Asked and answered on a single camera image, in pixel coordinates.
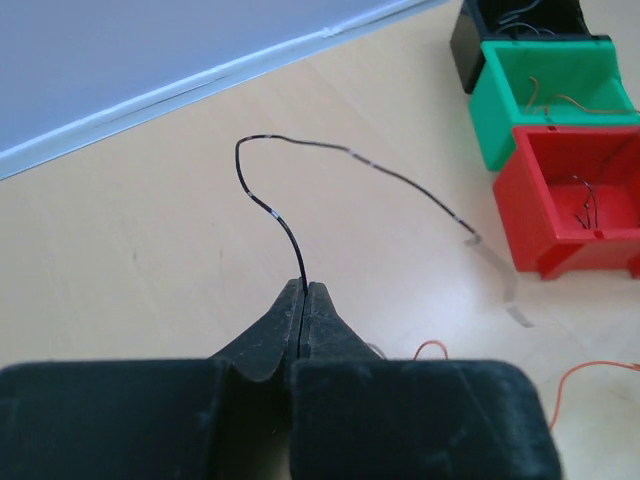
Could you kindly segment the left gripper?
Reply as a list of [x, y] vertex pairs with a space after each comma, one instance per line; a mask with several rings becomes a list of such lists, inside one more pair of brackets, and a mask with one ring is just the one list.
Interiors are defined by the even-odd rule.
[[2, 477], [262, 479], [282, 443], [295, 479], [562, 475], [520, 370], [384, 361], [323, 283], [289, 280], [212, 358], [4, 368]]

